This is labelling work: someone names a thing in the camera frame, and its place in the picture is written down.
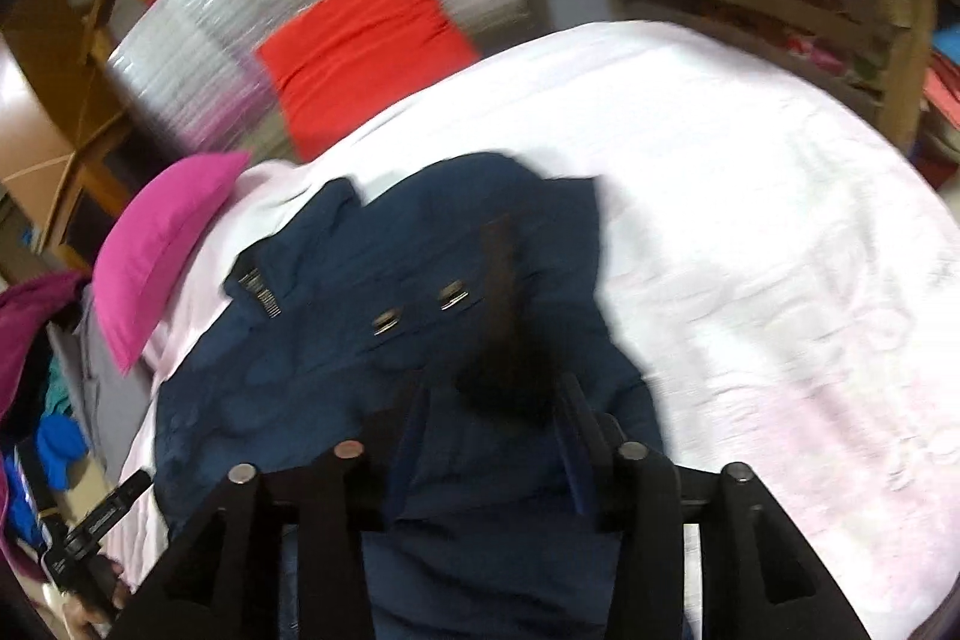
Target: metal zipper pull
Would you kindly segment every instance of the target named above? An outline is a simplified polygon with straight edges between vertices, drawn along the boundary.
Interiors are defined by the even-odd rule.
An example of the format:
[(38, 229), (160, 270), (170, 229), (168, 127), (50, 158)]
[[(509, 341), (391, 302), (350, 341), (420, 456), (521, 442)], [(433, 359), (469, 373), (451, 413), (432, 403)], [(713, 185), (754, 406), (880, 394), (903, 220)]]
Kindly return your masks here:
[(267, 316), (277, 317), (280, 314), (280, 305), (277, 304), (277, 297), (274, 292), (263, 282), (263, 275), (260, 270), (253, 268), (240, 278), (240, 285), (256, 296), (256, 300), (263, 305), (267, 311)]

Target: metal screw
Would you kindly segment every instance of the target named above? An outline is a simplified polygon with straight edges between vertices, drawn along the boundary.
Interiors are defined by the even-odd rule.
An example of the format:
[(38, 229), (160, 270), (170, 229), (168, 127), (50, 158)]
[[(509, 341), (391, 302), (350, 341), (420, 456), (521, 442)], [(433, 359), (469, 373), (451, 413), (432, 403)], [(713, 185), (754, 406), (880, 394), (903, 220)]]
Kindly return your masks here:
[(627, 461), (643, 461), (647, 458), (649, 449), (642, 442), (624, 442), (621, 447), (616, 449), (617, 453), (620, 453), (620, 456), (626, 458)]
[(743, 461), (733, 461), (733, 463), (727, 464), (724, 469), (736, 482), (747, 482), (754, 477), (754, 471)]
[(333, 448), (333, 455), (337, 458), (359, 458), (363, 456), (363, 443), (356, 439), (344, 439)]
[(232, 467), (232, 469), (227, 472), (227, 477), (229, 477), (230, 482), (243, 485), (246, 482), (251, 482), (251, 480), (256, 477), (256, 467), (252, 464), (237, 464), (237, 466)]

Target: navy blue garment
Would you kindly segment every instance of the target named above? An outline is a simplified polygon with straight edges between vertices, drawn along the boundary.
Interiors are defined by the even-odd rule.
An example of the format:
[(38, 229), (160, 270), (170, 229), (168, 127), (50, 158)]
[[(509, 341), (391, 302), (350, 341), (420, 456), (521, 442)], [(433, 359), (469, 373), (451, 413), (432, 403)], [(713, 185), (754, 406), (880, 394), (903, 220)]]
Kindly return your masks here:
[[(309, 463), (390, 405), (409, 370), (432, 367), (405, 511), (364, 541), (377, 637), (602, 636), (618, 541), (574, 514), (552, 429), (477, 413), (453, 386), (485, 344), (481, 231), (504, 215), (527, 333), (594, 410), (662, 449), (650, 392), (593, 299), (592, 181), (469, 155), (366, 206), (334, 180), (241, 255), (224, 284), (232, 304), (160, 389), (155, 480), (171, 533), (234, 464)], [(259, 297), (238, 282), (253, 269)], [(467, 296), (443, 309), (455, 281)], [(397, 325), (374, 333), (387, 311)]]

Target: teal cloth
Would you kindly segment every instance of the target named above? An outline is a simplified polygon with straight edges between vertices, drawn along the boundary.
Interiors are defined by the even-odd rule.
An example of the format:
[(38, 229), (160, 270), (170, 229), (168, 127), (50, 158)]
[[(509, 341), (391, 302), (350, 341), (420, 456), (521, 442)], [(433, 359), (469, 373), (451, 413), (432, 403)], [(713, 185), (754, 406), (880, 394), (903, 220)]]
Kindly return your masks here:
[(70, 404), (70, 393), (66, 389), (64, 373), (61, 372), (59, 361), (55, 357), (50, 360), (50, 368), (47, 370), (47, 394), (43, 399), (44, 415), (69, 415), (73, 413), (73, 405)]

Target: bed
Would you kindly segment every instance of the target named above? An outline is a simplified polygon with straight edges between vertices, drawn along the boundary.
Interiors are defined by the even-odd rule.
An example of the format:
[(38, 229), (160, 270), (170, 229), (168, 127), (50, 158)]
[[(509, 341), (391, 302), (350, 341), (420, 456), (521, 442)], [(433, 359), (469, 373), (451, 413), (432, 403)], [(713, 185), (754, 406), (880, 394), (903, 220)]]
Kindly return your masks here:
[[(412, 95), (310, 164), (237, 181), (148, 345), (155, 391), (227, 306), (236, 254), (331, 178), (365, 199), (477, 150), (595, 176), (598, 299), (676, 463), (757, 469), (875, 640), (904, 640), (960, 570), (960, 229), (824, 92), (666, 23), (594, 23)], [(152, 463), (148, 414), (124, 475)], [(152, 498), (107, 538), (138, 584)], [(695, 539), (688, 607), (698, 628)]]

